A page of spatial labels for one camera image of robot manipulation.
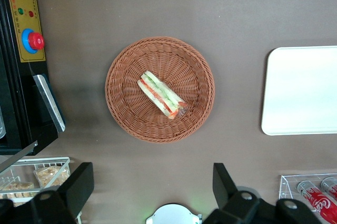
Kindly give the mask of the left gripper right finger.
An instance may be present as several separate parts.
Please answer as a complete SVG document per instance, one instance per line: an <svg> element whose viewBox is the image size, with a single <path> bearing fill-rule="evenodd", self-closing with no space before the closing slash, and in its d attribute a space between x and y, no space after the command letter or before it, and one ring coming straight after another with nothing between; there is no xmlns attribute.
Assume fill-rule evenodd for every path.
<svg viewBox="0 0 337 224"><path fill-rule="evenodd" d="M213 164L213 194L218 208L203 223L320 223L302 202L280 199L275 205L239 190L223 163Z"/></svg>

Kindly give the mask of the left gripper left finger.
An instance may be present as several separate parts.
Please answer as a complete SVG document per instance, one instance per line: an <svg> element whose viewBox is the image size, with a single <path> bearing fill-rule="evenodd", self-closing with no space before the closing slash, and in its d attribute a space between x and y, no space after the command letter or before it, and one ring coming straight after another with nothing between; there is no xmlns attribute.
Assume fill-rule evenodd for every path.
<svg viewBox="0 0 337 224"><path fill-rule="evenodd" d="M44 189L21 206L2 199L1 223L76 223L93 190L93 164L83 162L60 187Z"/></svg>

